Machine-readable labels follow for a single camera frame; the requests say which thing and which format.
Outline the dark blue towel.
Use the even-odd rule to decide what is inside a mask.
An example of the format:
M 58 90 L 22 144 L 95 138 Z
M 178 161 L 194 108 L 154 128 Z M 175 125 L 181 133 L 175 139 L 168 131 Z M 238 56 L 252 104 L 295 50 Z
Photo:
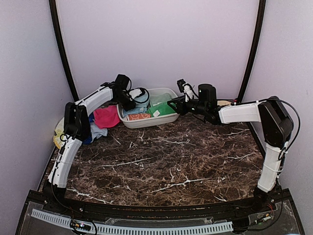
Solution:
M 83 145 L 87 145 L 93 142 L 92 133 L 91 133 L 91 125 L 94 124 L 94 114 L 91 113 L 89 115 L 89 126 L 90 126 L 90 134 L 89 136 L 82 142 Z

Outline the large light blue towel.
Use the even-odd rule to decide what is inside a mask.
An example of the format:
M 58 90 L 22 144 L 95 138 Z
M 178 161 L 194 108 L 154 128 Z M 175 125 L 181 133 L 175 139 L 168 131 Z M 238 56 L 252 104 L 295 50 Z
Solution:
M 145 88 L 141 88 L 145 91 L 144 95 L 141 95 L 134 100 L 136 107 L 148 107 L 149 100 L 150 100 L 150 94 Z

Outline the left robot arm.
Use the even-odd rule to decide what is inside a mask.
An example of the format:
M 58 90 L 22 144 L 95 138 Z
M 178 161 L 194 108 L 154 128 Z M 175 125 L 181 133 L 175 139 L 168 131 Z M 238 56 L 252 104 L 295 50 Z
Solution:
M 96 91 L 65 107 L 62 146 L 53 168 L 45 181 L 43 192 L 50 198 L 50 206 L 58 213 L 66 213 L 69 203 L 64 199 L 67 178 L 75 155 L 83 141 L 91 135 L 89 115 L 107 101 L 130 104 L 128 91 L 132 87 L 130 78 L 119 74 L 113 82 L 105 82 Z

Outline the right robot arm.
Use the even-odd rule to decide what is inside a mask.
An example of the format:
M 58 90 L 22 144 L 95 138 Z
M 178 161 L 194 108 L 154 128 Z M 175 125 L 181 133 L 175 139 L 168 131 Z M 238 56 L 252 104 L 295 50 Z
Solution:
M 285 108 L 287 102 L 276 96 L 246 103 L 222 101 L 217 99 L 216 88 L 211 84 L 200 84 L 197 93 L 183 79 L 178 81 L 178 86 L 183 96 L 167 104 L 179 115 L 202 115 L 204 121 L 213 125 L 237 122 L 261 124 L 266 153 L 254 198 L 249 205 L 253 212 L 261 212 L 268 205 L 269 193 L 275 188 L 286 154 L 297 138 L 292 134 L 294 122 Z

